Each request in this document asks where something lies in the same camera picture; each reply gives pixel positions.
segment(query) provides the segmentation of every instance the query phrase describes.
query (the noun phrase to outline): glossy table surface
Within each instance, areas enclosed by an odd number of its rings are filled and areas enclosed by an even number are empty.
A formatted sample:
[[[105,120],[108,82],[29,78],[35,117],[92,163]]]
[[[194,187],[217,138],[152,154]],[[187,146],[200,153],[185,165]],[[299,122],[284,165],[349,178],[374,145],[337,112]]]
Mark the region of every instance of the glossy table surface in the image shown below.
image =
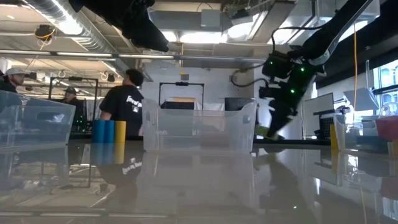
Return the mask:
[[[75,141],[2,152],[0,223],[398,222],[398,161],[285,147],[143,153],[142,142]]]

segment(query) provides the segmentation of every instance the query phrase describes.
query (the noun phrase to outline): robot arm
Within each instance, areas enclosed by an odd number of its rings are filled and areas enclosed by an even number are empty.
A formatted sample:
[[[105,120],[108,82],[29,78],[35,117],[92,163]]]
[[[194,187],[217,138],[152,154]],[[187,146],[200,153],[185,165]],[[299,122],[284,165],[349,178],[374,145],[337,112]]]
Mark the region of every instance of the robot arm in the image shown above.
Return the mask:
[[[267,137],[273,137],[297,115],[297,107],[308,86],[335,51],[340,37],[373,0],[348,0],[326,24],[317,28],[302,47],[287,54],[273,51],[264,63],[262,73],[279,88],[260,87],[260,98],[273,98],[269,106],[272,119]],[[274,79],[287,80],[275,82]]]

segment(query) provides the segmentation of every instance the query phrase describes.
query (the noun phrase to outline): black frame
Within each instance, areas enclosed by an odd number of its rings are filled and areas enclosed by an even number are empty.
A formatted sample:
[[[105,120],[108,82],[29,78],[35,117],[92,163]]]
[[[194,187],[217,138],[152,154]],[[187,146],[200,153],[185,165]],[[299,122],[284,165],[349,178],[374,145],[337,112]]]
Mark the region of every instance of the black frame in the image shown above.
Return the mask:
[[[70,80],[70,81],[82,81],[82,80],[94,80],[95,81],[95,95],[94,95],[94,109],[93,109],[93,120],[95,120],[95,111],[97,107],[97,96],[98,96],[98,79],[97,78],[81,78],[81,77],[51,77],[50,78],[50,90],[49,90],[49,100],[51,100],[51,93],[52,93],[52,82],[57,79],[57,80]]]
[[[189,85],[200,85],[201,86],[201,109],[204,107],[204,95],[205,95],[205,84],[204,83],[188,83],[188,82],[161,82],[159,83],[159,101],[158,104],[160,106],[160,96],[162,95],[162,85],[176,85],[176,86],[189,86]]]

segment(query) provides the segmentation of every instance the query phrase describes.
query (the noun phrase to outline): baseball cap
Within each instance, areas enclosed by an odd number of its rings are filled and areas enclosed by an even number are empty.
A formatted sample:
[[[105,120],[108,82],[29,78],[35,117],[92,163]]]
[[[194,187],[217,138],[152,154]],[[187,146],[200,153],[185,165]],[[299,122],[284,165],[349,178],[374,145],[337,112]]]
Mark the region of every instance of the baseball cap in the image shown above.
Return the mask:
[[[77,94],[77,91],[75,90],[75,88],[74,87],[68,87],[66,90],[65,90],[65,92],[67,92],[67,93],[72,93],[72,94]]]
[[[10,68],[6,71],[5,75],[27,75],[28,73],[25,72],[21,68]]]

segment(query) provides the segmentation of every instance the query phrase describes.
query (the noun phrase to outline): clear plastic bin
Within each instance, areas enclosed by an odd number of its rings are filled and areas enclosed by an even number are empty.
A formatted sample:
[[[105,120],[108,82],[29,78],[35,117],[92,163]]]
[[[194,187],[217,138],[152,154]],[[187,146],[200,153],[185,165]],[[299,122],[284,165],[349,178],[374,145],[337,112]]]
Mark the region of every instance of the clear plastic bin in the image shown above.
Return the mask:
[[[136,212],[248,215],[254,196],[250,154],[145,153],[137,179]]]
[[[388,154],[387,141],[378,135],[374,121],[346,124],[346,116],[335,115],[335,129],[338,147],[341,151],[363,151],[377,154]]]
[[[240,111],[161,109],[142,101],[146,151],[238,152],[252,150],[256,104]]]
[[[0,150],[66,145],[75,107],[0,91]]]

